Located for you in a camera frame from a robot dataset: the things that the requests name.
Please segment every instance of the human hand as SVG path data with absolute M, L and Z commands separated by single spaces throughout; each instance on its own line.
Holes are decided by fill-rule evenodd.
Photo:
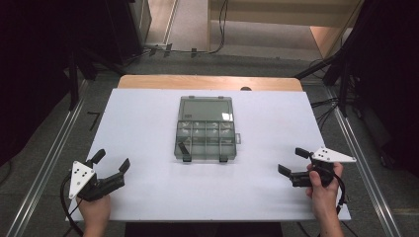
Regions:
M 312 170 L 311 164 L 307 166 L 307 170 Z M 340 163 L 334 163 L 333 170 L 337 176 L 342 176 L 343 166 Z M 307 188 L 305 193 L 312 199 L 312 211 L 320 222 L 321 236 L 343 236 L 336 212 L 338 181 L 334 178 L 330 185 L 325 188 L 321 185 L 320 176 L 317 172 L 310 171 L 309 176 L 312 187 Z
M 85 222 L 84 236 L 103 236 L 111 215 L 111 197 L 106 195 L 93 201 L 83 200 L 79 209 Z

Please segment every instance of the black wall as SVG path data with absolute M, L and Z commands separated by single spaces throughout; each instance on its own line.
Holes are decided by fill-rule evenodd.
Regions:
M 42 2 L 0 1 L 0 166 L 21 151 L 69 90 L 53 14 Z
M 366 123 L 381 122 L 390 134 L 377 143 L 381 154 L 419 176 L 419 1 L 378 2 L 372 16 L 361 16 L 368 22 L 353 51 L 356 90 L 379 119 L 365 116 Z M 366 1 L 362 13 L 373 3 Z

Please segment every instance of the gray floor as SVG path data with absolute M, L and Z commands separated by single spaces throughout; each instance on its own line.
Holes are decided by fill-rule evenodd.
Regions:
M 309 61 L 283 60 L 278 58 L 258 58 L 228 55 L 199 55 L 191 58 L 189 54 L 171 53 L 164 57 L 157 52 L 153 56 L 143 56 L 133 62 L 126 70 L 131 74 L 199 74 L 232 76 L 277 76 L 290 77 L 308 67 Z M 111 90 L 117 87 L 119 76 L 104 71 L 96 81 L 90 81 L 84 97 L 80 114 L 74 124 L 65 145 L 62 148 L 52 173 L 42 190 L 35 210 L 29 218 L 23 236 L 57 236 L 64 234 L 69 225 L 64 221 L 58 192 L 60 184 L 74 160 L 83 161 L 89 152 L 98 124 L 90 127 L 94 117 L 88 112 L 102 112 L 105 109 Z M 302 81 L 303 90 L 311 102 L 326 99 L 325 88 L 314 77 Z M 65 98 L 39 127 L 26 148 L 12 160 L 11 174 L 0 187 L 0 236 L 5 236 L 24 200 L 26 193 L 37 176 L 43 160 L 47 157 L 59 129 L 68 115 L 69 99 Z M 328 107 L 315 109 L 317 115 Z M 417 189 L 418 178 L 403 171 L 390 171 L 382 167 L 379 156 L 361 120 L 349 111 L 349 120 L 363 147 L 374 176 L 403 236 L 416 236 L 419 220 Z M 322 129 L 323 138 L 328 147 L 350 154 L 350 149 L 342 130 L 333 116 Z M 8 166 L 0 169 L 0 178 L 5 175 Z M 346 165 L 344 182 L 348 190 L 348 206 L 353 220 L 348 225 L 358 236 L 385 236 L 377 217 L 370 195 L 365 188 L 356 165 Z M 311 236 L 318 232 L 314 221 L 302 225 Z M 294 222 L 282 223 L 285 236 L 304 236 Z M 112 222 L 106 236 L 124 236 L 124 223 Z M 344 227 L 347 236 L 351 233 Z M 212 230 L 204 231 L 202 236 L 210 236 Z
M 162 12 L 172 6 L 171 2 L 153 0 L 155 12 Z M 153 35 L 162 35 L 169 28 L 167 41 L 152 37 L 147 44 L 172 43 L 172 49 L 191 51 L 208 49 L 208 27 L 210 27 L 210 50 L 216 50 L 221 43 L 218 21 L 208 24 L 208 2 L 178 0 L 172 25 L 152 25 Z M 280 24 L 259 24 L 229 22 L 224 27 L 224 47 L 218 54 L 272 57 L 281 59 L 301 59 L 312 61 L 321 58 L 309 26 L 291 26 Z

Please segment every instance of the white tabletop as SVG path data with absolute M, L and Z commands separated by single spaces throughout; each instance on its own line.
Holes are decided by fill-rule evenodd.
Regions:
M 180 98 L 190 95 L 232 98 L 241 134 L 235 160 L 175 158 Z M 311 200 L 278 173 L 278 164 L 304 171 L 309 161 L 295 148 L 323 145 L 304 92 L 114 89 L 88 158 L 106 150 L 94 166 L 98 178 L 129 158 L 126 185 L 111 193 L 112 220 L 292 221 L 314 219 Z M 78 211 L 72 217 L 82 219 Z M 339 217 L 351 218 L 346 206 Z

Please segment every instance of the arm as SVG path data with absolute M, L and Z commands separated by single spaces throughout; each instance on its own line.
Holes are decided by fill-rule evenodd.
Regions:
M 334 171 L 337 176 L 341 177 L 343 166 L 340 163 L 335 163 Z M 311 171 L 309 175 L 312 188 L 307 188 L 305 193 L 312 199 L 312 210 L 320 224 L 321 237 L 344 236 L 336 213 L 336 196 L 339 189 L 337 180 L 333 179 L 332 183 L 324 188 L 321 186 L 317 172 Z
M 104 236 L 111 215 L 111 197 L 106 195 L 94 201 L 82 201 L 79 209 L 85 222 L 83 236 Z

